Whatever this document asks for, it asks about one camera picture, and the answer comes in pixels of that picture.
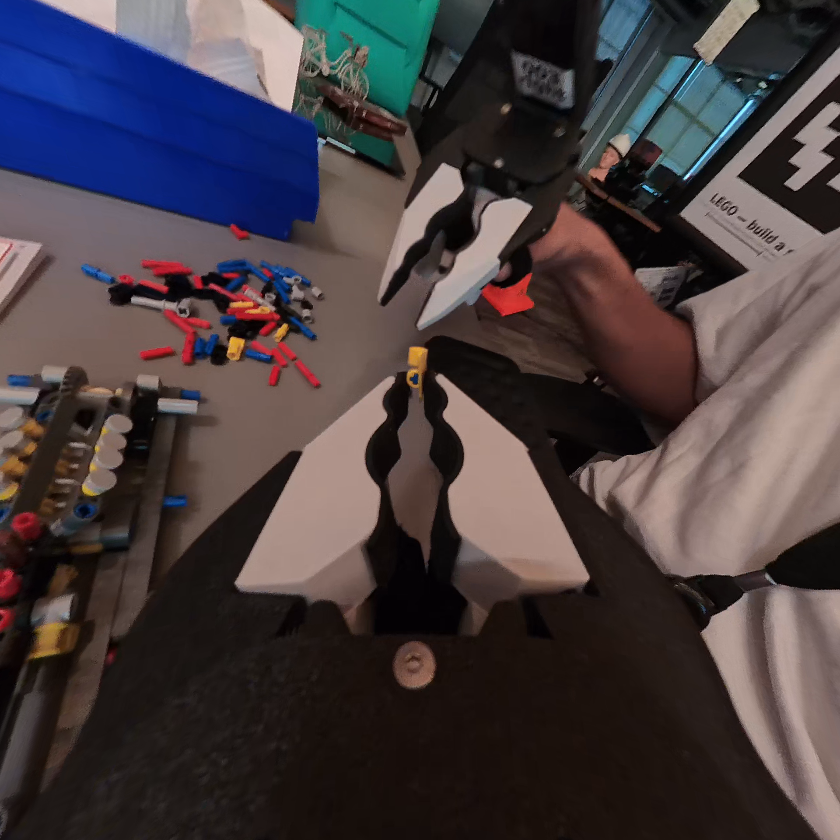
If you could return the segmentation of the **pile of small lego pins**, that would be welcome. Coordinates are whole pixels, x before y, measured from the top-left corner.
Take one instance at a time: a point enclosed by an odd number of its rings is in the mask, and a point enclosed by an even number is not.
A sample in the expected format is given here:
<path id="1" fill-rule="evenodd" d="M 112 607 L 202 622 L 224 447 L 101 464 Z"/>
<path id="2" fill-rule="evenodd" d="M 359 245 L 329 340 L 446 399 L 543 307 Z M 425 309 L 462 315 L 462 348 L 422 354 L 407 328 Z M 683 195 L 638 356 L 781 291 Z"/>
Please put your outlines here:
<path id="1" fill-rule="evenodd" d="M 107 288 L 114 307 L 157 312 L 178 329 L 180 349 L 144 349 L 139 352 L 142 361 L 178 358 L 184 366 L 254 361 L 267 366 L 270 387 L 278 387 L 286 370 L 297 371 L 315 390 L 322 387 L 290 341 L 296 336 L 318 340 L 315 309 L 325 294 L 290 266 L 237 258 L 200 274 L 178 260 L 142 259 L 138 276 L 91 264 L 82 264 L 80 272 Z"/>

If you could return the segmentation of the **black white marker sign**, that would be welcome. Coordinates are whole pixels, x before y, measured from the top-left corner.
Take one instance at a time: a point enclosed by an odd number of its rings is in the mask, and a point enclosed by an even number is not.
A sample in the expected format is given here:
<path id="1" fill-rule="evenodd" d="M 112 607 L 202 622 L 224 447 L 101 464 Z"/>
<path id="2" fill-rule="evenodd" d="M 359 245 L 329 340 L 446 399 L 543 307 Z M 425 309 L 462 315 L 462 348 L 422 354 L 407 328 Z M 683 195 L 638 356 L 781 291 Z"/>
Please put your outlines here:
<path id="1" fill-rule="evenodd" d="M 838 229 L 838 28 L 690 182 L 668 224 L 730 270 L 762 267 Z"/>

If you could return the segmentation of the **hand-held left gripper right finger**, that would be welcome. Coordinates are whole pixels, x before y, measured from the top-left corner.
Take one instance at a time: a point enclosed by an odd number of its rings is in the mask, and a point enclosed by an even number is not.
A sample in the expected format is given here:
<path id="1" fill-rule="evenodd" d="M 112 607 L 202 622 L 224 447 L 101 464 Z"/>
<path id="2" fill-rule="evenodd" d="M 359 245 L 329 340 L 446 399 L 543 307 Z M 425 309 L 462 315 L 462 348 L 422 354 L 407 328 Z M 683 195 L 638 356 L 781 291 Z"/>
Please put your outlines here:
<path id="1" fill-rule="evenodd" d="M 425 414 L 442 481 L 427 570 L 465 603 L 458 633 L 502 602 L 583 592 L 590 575 L 526 444 L 444 374 L 427 377 Z"/>

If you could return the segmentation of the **person's right hand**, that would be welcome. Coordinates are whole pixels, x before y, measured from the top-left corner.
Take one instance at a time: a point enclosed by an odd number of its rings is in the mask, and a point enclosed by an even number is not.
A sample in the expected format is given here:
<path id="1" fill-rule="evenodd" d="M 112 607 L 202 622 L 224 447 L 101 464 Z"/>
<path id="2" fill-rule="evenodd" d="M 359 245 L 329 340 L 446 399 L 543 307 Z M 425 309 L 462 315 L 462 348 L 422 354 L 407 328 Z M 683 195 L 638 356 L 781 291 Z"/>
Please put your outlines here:
<path id="1" fill-rule="evenodd" d="M 560 205 L 546 233 L 528 250 L 536 268 L 587 295 L 615 291 L 635 280 L 603 228 L 567 203 Z"/>

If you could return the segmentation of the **person's right forearm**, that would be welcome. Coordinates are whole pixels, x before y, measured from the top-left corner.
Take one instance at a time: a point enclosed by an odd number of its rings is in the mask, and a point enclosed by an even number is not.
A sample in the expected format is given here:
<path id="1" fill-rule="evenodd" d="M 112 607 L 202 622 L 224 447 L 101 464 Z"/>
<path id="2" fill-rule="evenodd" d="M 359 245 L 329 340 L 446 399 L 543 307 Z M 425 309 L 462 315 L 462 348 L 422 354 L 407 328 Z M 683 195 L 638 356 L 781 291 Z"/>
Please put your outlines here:
<path id="1" fill-rule="evenodd" d="M 690 325 L 659 308 L 621 256 L 564 257 L 557 271 L 604 380 L 644 413 L 678 426 L 697 406 Z"/>

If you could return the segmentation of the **white papers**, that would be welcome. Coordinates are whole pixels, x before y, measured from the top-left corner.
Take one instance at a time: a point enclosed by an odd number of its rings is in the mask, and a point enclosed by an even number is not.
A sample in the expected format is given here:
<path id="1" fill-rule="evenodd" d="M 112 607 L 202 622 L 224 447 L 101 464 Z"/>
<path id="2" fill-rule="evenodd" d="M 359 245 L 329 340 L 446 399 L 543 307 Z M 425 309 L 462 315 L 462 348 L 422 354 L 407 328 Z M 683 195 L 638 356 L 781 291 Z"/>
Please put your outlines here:
<path id="1" fill-rule="evenodd" d="M 303 37 L 262 1 L 48 1 L 48 5 L 291 112 Z"/>

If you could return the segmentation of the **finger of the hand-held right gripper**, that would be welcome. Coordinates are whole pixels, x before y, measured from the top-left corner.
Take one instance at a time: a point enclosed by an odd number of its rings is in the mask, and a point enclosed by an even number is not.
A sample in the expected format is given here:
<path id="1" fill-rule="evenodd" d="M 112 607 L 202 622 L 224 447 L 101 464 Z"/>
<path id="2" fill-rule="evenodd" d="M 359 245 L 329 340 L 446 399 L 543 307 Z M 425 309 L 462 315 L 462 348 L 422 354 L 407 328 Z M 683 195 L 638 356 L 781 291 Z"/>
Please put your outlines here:
<path id="1" fill-rule="evenodd" d="M 444 251 L 458 253 L 470 241 L 470 194 L 460 170 L 443 164 L 406 206 L 386 261 L 380 305 L 387 306 L 427 259 L 439 268 Z"/>
<path id="2" fill-rule="evenodd" d="M 482 198 L 469 216 L 464 245 L 435 246 L 429 270 L 423 273 L 428 291 L 416 318 L 426 330 L 462 305 L 471 305 L 501 268 L 501 251 L 517 233 L 532 207 L 520 198 Z"/>

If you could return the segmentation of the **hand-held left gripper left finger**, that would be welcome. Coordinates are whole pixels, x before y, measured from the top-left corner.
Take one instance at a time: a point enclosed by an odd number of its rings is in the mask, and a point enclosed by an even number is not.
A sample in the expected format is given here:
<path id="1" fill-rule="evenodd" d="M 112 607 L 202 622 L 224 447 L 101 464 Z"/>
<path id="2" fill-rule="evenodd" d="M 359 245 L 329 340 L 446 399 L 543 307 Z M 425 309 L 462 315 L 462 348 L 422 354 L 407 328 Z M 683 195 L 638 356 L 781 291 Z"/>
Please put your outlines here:
<path id="1" fill-rule="evenodd" d="M 402 455 L 403 381 L 386 377 L 300 454 L 235 581 L 249 595 L 330 602 L 352 633 L 393 569 L 388 477 Z"/>

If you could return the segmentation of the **lego car model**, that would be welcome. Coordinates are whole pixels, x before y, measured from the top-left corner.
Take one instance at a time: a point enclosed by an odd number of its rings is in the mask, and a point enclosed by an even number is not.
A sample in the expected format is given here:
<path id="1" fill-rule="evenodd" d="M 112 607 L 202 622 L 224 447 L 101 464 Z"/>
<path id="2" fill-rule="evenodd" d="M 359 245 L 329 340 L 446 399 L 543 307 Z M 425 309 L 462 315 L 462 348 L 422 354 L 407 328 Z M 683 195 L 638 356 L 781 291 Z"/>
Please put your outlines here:
<path id="1" fill-rule="evenodd" d="M 76 366 L 2 387 L 1 813 L 8 835 L 78 739 L 151 592 L 176 433 L 200 392 Z"/>

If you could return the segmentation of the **blue plastic bin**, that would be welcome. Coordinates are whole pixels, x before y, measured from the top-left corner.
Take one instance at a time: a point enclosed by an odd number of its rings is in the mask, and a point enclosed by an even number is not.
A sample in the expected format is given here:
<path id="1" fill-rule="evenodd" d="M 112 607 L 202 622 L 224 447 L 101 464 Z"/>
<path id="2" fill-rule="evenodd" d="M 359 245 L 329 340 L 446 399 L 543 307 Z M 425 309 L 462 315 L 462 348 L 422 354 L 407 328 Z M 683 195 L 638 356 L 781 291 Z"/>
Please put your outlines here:
<path id="1" fill-rule="evenodd" d="M 251 234 L 319 213 L 296 114 L 41 2 L 2 2 L 1 165 Z"/>

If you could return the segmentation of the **teal cabinet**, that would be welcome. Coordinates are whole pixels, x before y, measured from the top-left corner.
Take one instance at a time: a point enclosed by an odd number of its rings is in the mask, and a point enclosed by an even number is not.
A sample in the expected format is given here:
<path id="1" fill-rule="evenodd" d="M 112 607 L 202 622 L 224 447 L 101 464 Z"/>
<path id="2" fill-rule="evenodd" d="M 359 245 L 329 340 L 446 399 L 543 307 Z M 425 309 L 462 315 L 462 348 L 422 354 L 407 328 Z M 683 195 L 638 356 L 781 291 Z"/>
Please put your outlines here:
<path id="1" fill-rule="evenodd" d="M 309 119 L 322 140 L 386 172 L 404 175 L 395 137 L 405 132 L 404 118 L 438 8 L 437 1 L 295 2 L 296 28 L 324 29 L 331 59 L 347 45 L 341 32 L 371 49 L 366 68 L 371 89 L 363 110 L 349 112 L 326 100 L 325 108 Z"/>

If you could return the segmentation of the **lego instruction booklet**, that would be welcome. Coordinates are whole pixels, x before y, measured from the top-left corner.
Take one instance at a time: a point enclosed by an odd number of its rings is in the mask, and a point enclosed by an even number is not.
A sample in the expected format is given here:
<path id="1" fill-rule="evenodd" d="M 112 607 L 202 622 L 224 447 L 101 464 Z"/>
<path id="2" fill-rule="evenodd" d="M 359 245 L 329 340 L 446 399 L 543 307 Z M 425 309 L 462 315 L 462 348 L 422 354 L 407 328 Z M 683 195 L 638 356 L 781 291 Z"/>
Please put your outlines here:
<path id="1" fill-rule="evenodd" d="M 45 257 L 41 243 L 1 237 L 1 318 Z"/>

